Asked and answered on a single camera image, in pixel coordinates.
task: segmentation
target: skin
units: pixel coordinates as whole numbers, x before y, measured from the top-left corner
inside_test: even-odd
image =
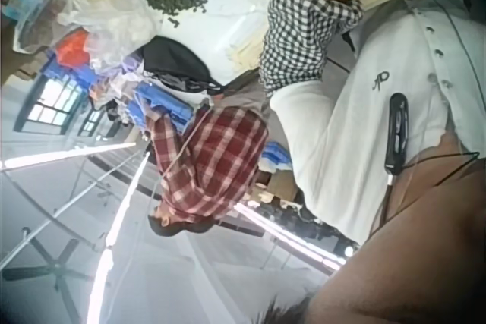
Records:
[[[486,322],[464,317],[486,279],[486,174],[477,166],[423,191],[379,230],[314,297],[307,322]]]
[[[181,219],[178,216],[173,215],[169,210],[169,206],[163,201],[160,202],[159,206],[155,208],[152,216],[161,219],[163,227],[166,227],[167,225],[170,225],[172,223],[184,221],[184,219]]]

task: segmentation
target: window frame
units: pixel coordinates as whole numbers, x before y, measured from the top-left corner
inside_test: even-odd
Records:
[[[77,110],[80,108],[82,102],[83,102],[83,97],[85,94],[83,93],[82,89],[78,87],[79,89],[79,95],[75,99],[73,105],[68,111],[56,108],[55,106],[48,106],[40,102],[40,97],[43,94],[44,88],[46,87],[46,84],[52,80],[52,77],[47,77],[44,74],[40,74],[36,79],[34,80],[34,86],[30,90],[29,94],[27,95],[26,99],[24,100],[24,104],[21,107],[21,110],[18,113],[17,119],[14,124],[14,131],[16,132],[21,132],[21,133],[29,133],[29,134],[49,134],[49,135],[66,135],[68,132],[68,129],[74,119],[74,116],[76,115]],[[68,84],[73,80],[72,77],[69,77],[66,81],[63,83],[63,87],[61,92],[59,93],[58,98],[54,102],[54,105],[59,101],[59,98],[61,97],[62,92],[66,89]],[[66,102],[70,99],[72,93],[76,89],[73,89],[71,93],[69,94],[69,97],[66,99]],[[64,119],[62,124],[54,124],[54,123],[47,123],[44,121],[34,121],[32,119],[29,119],[30,113],[33,111],[34,107],[36,105],[42,106],[44,109],[51,109],[54,110],[57,113],[62,113],[66,115],[66,118]],[[60,127],[59,133],[43,133],[43,132],[32,132],[32,131],[24,131],[25,124],[27,122],[32,122],[32,123],[39,123],[39,124],[46,124],[46,125],[51,125],[54,127]]]
[[[91,116],[94,114],[94,113],[99,113],[98,115],[98,118],[95,120],[95,121],[92,121],[91,120]],[[104,110],[96,110],[96,109],[91,109],[90,112],[88,113],[88,115],[86,116],[86,118],[83,120],[83,124],[80,126],[79,128],[79,131],[77,132],[77,135],[79,137],[92,137],[94,135],[94,132],[96,131],[96,129],[98,128],[99,126],[99,123],[101,122],[101,120],[103,119],[103,116],[105,114],[105,111]],[[89,131],[87,129],[85,129],[85,127],[88,125],[88,124],[93,124],[93,128]]]

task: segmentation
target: ceiling fan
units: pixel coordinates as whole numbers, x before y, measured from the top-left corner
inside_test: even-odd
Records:
[[[23,228],[23,233],[30,234],[29,228]],[[66,284],[66,278],[77,278],[80,280],[92,282],[94,280],[93,276],[88,276],[73,269],[69,269],[66,264],[71,258],[74,250],[79,244],[77,239],[71,239],[64,250],[57,259],[54,259],[44,248],[44,246],[37,240],[33,238],[30,243],[39,252],[39,254],[46,261],[46,265],[37,267],[18,267],[11,269],[4,269],[2,272],[2,277],[5,281],[19,281],[29,278],[43,277],[47,275],[55,276],[55,286],[54,289],[61,294],[62,301],[68,311],[68,315],[71,318],[72,324],[80,324],[81,317],[77,311],[76,304],[73,301],[71,292],[69,291],[68,285]]]

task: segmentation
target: white shirt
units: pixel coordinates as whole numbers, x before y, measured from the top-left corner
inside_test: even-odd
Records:
[[[460,0],[395,0],[367,18],[352,35],[360,45],[358,62],[335,105],[326,97],[325,80],[284,87],[270,101],[307,207],[359,244],[368,239],[386,190],[394,93],[409,101],[408,159],[438,145],[449,108],[464,146],[486,156],[486,110],[478,86],[485,94],[486,28],[468,20]],[[384,71],[389,80],[373,90]]]

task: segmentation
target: window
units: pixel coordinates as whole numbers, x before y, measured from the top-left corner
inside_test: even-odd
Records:
[[[77,135],[82,137],[92,137],[102,116],[103,112],[91,109],[91,112],[84,119],[83,125],[81,125]]]
[[[65,134],[80,104],[82,91],[69,75],[41,76],[17,118],[15,131]]]

